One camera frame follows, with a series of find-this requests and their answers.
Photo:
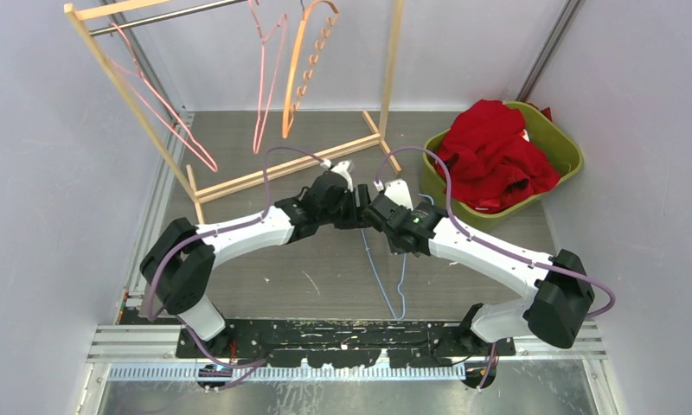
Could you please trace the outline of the pink hanger with poppy skirt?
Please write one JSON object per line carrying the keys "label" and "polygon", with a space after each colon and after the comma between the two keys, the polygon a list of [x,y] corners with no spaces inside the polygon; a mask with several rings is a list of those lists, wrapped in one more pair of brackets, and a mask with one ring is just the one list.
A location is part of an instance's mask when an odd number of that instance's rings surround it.
{"label": "pink hanger with poppy skirt", "polygon": [[[282,60],[282,54],[285,45],[285,38],[288,30],[288,15],[282,14],[274,25],[268,30],[263,30],[258,14],[259,1],[249,0],[248,8],[255,23],[257,35],[259,37],[260,55],[259,55],[259,90],[257,95],[256,121],[253,130],[252,152],[257,155],[260,153],[261,144],[266,132],[269,113],[272,106],[273,93],[279,75],[279,65]],[[279,35],[277,54],[274,59],[274,66],[269,69],[267,66],[267,47],[270,43],[274,43],[275,35]]]}

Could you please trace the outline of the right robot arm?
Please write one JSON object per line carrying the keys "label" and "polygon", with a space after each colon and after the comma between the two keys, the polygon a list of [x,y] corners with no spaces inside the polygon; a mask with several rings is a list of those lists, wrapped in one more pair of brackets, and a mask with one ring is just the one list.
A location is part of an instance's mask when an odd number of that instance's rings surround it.
{"label": "right robot arm", "polygon": [[595,298],[580,279],[582,263],[572,252],[551,256],[514,246],[421,202],[411,209],[380,193],[362,220],[384,233],[398,253],[448,259],[492,278],[517,294],[499,304],[475,304],[460,324],[458,340],[468,354],[482,354],[504,338],[533,335],[570,349]]}

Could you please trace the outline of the red garment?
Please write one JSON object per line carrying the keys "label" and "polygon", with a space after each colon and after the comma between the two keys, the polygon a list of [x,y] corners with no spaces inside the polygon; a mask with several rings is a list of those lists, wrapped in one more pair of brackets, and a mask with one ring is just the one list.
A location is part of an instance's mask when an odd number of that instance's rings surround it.
{"label": "red garment", "polygon": [[561,174],[528,140],[525,117],[499,100],[481,99],[460,113],[436,150],[452,179],[452,198],[497,214],[547,193]]}

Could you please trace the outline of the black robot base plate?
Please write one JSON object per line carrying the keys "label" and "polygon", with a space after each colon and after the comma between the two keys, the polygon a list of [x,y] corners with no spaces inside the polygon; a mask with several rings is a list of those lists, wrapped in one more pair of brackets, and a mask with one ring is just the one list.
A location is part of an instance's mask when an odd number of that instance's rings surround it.
{"label": "black robot base plate", "polygon": [[217,359],[263,360],[269,367],[373,367],[380,356],[391,368],[448,367],[490,350],[472,346],[458,322],[231,319],[206,343]]}

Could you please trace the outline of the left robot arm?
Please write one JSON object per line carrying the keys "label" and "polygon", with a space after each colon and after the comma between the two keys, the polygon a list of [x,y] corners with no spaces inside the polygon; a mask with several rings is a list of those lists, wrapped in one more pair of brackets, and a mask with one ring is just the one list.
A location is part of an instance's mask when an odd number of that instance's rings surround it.
{"label": "left robot arm", "polygon": [[244,254],[310,238],[320,227],[357,229],[371,202],[365,184],[354,185],[333,170],[318,176],[300,194],[264,211],[217,224],[173,220],[142,259],[139,270],[163,310],[197,335],[201,350],[224,355],[231,333],[224,315],[206,297],[212,270]]}

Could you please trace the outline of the wooden hanger with metal hook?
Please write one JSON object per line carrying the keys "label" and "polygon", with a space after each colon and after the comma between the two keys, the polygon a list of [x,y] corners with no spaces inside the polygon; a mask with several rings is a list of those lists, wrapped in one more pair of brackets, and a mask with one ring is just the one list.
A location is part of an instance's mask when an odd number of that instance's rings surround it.
{"label": "wooden hanger with metal hook", "polygon": [[[317,32],[311,48],[308,48],[306,35],[314,10],[321,6],[329,13],[325,17],[324,26]],[[295,121],[296,112],[299,110],[303,97],[313,77],[315,66],[324,49],[325,43],[330,37],[332,29],[336,25],[340,11],[333,1],[312,1],[308,4],[298,22],[298,29],[293,43],[290,66],[285,83],[285,96],[283,104],[283,116],[281,137],[287,139],[290,136]]]}

